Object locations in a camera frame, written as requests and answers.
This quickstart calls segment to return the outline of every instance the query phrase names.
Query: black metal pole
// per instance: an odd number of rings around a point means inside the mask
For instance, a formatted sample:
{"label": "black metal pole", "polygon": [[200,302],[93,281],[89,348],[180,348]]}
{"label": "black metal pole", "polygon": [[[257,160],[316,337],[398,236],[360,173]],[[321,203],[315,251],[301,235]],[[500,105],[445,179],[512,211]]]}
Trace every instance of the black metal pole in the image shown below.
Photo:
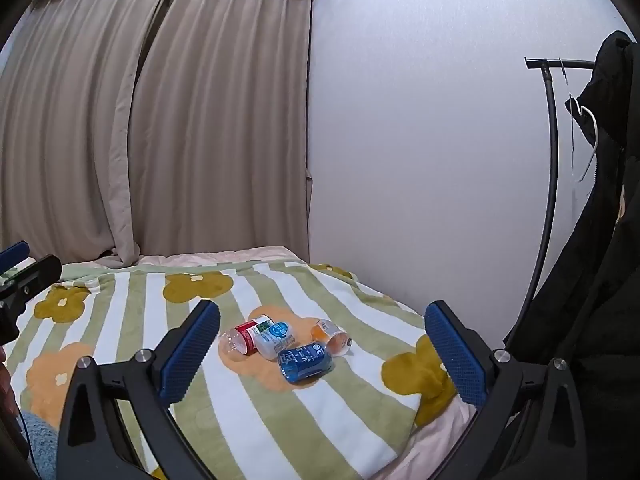
{"label": "black metal pole", "polygon": [[538,288],[538,282],[540,281],[540,275],[542,274],[542,267],[545,264],[546,250],[549,247],[549,238],[551,238],[551,226],[554,222],[554,211],[556,209],[556,192],[558,190],[558,117],[556,116],[556,98],[554,97],[554,81],[551,77],[551,70],[549,70],[550,65],[548,62],[541,62],[540,64],[536,63],[535,66],[529,66],[529,61],[526,58],[525,60],[527,61],[528,68],[539,68],[540,70],[542,70],[542,79],[545,82],[546,106],[549,111],[550,132],[549,192],[546,196],[545,224],[542,227],[542,239],[540,240],[540,248],[538,249],[536,265],[533,269],[533,275],[531,277],[531,282],[529,283],[529,289],[527,290],[527,295],[524,297],[524,302],[522,303],[522,308],[520,309],[518,320],[509,333],[507,343],[505,345],[507,350],[510,348],[513,337],[518,331],[518,327],[522,322],[525,314],[527,313],[529,305],[531,305],[531,301],[533,300],[533,296],[536,293],[536,289]]}
{"label": "black metal pole", "polygon": [[595,61],[584,61],[581,59],[524,59],[527,68],[587,68],[593,70]]}

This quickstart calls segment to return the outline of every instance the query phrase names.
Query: white wall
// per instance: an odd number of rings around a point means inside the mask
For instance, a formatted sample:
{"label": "white wall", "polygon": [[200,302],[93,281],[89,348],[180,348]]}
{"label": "white wall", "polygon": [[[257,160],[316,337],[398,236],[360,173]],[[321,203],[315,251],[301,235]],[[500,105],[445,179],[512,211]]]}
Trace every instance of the white wall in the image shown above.
{"label": "white wall", "polygon": [[[315,0],[309,95],[313,262],[353,270],[414,308],[444,299],[490,346],[515,322],[545,214],[540,70],[628,33],[609,0]],[[593,185],[571,175],[554,70],[560,170],[543,279]],[[590,78],[569,71],[579,94]],[[575,173],[590,145],[575,127]]]}

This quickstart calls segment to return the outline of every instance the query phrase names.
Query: black jacket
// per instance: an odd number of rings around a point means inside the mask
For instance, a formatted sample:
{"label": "black jacket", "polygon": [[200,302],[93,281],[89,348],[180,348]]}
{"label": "black jacket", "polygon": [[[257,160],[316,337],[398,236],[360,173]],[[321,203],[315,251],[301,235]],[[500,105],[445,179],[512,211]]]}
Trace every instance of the black jacket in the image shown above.
{"label": "black jacket", "polygon": [[[596,179],[509,350],[570,362],[590,479],[640,479],[640,47],[611,34],[578,98],[598,121]],[[591,118],[574,118],[593,145]],[[624,187],[625,214],[616,224]]]}

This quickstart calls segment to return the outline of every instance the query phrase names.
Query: clothes hanger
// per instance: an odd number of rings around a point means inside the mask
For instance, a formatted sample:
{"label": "clothes hanger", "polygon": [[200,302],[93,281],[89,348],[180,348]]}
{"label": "clothes hanger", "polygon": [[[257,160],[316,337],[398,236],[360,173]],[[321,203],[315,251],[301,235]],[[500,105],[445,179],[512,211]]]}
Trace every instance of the clothes hanger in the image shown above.
{"label": "clothes hanger", "polygon": [[[566,71],[564,70],[564,64],[562,63],[562,59],[558,58],[560,61],[560,66],[562,67],[562,74],[564,75],[564,82],[566,83],[567,89],[569,88],[569,80],[566,76]],[[579,184],[584,180],[584,177],[587,175],[589,168],[591,166],[591,162],[593,161],[593,157],[596,154],[596,149],[598,148],[598,122],[596,121],[595,115],[593,112],[589,110],[586,106],[582,106],[578,99],[576,99],[571,92],[569,92],[569,115],[571,115],[571,172],[574,174],[574,151],[575,151],[575,143],[574,143],[574,101],[577,105],[577,110],[579,115],[583,115],[584,112],[587,112],[591,116],[591,120],[593,121],[593,131],[595,134],[595,142],[593,143],[593,150],[591,151],[591,156],[589,157],[589,161],[587,163],[587,167],[584,168],[584,172],[582,176],[575,181],[576,184]]]}

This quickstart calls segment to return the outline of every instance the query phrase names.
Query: beige curtain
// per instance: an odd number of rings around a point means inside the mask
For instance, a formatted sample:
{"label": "beige curtain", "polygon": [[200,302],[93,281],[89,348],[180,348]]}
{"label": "beige curtain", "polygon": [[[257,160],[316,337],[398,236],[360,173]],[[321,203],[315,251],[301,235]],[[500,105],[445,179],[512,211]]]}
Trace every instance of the beige curtain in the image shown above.
{"label": "beige curtain", "polygon": [[130,264],[130,102],[162,0],[37,0],[0,78],[0,246]]}
{"label": "beige curtain", "polygon": [[134,94],[143,254],[282,245],[308,258],[311,0],[174,0]]}

